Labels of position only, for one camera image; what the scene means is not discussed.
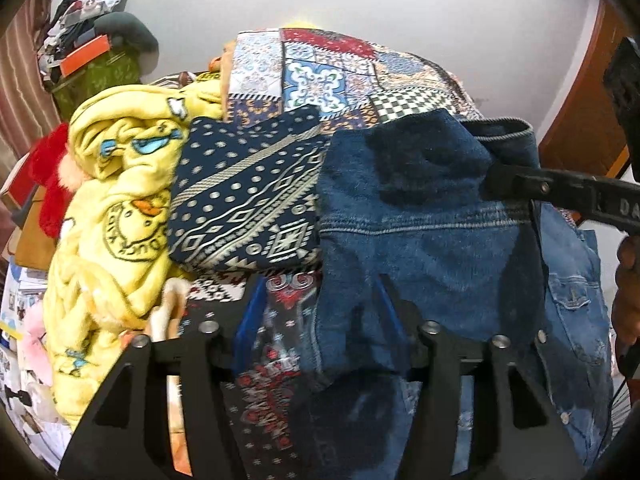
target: checkered pattern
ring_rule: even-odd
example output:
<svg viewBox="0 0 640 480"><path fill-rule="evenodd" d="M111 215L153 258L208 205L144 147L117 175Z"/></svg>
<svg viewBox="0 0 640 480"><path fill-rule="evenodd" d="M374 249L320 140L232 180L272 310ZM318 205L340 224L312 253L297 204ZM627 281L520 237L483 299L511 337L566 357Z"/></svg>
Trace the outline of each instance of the checkered pattern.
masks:
<svg viewBox="0 0 640 480"><path fill-rule="evenodd" d="M435 89L411 89L386 91L371 95L380 122L387 123L409 114L421 114L444 108L452 115L458 113L453 100L446 92Z"/></svg>

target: folded navy patterned fabric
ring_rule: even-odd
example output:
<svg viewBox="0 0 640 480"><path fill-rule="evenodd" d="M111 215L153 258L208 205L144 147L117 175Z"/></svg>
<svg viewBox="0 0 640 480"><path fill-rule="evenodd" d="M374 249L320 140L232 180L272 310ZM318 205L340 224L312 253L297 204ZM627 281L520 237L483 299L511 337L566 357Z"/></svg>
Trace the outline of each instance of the folded navy patterned fabric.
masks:
<svg viewBox="0 0 640 480"><path fill-rule="evenodd" d="M171 190L171 258L214 270L312 264L327 146L315 106L247 128L194 119Z"/></svg>

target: yellow blanket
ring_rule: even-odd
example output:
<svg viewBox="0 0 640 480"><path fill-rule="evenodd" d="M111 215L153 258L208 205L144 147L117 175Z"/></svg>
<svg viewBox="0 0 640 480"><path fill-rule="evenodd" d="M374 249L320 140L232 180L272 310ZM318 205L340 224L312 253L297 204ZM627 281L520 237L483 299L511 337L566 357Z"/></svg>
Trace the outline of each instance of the yellow blanket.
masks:
<svg viewBox="0 0 640 480"><path fill-rule="evenodd" d="M70 152L94 179L66 212L44 321L54 398L72 428L120 355L118 335L143 329L179 275L166 249L168 188L197 116L222 116L218 81L111 88L71 118Z"/></svg>

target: striped curtain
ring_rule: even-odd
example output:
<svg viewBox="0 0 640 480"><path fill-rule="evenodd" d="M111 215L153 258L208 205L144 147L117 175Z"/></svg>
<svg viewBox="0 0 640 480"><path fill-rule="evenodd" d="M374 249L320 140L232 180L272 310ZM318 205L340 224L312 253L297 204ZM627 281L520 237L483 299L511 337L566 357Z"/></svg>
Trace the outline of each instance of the striped curtain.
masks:
<svg viewBox="0 0 640 480"><path fill-rule="evenodd" d="M0 38L0 183L33 143L60 118L42 87L36 51L49 22L51 0L26 0ZM0 251L14 226L0 203Z"/></svg>

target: denim jacket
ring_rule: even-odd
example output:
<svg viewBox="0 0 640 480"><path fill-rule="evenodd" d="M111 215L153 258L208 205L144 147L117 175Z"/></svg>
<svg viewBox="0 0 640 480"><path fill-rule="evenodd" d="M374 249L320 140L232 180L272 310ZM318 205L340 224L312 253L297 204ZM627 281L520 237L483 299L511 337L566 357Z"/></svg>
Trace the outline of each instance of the denim jacket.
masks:
<svg viewBox="0 0 640 480"><path fill-rule="evenodd" d="M507 335L581 459L595 459L612 394L597 253L548 204L485 200L495 160L538 165L528 124L436 110L333 136L318 181L324 280L302 339L316 392L291 416L320 478L392 478L406 443L420 384L401 378L385 336L379 273L424 319ZM454 471L468 459L467 380L461 402Z"/></svg>

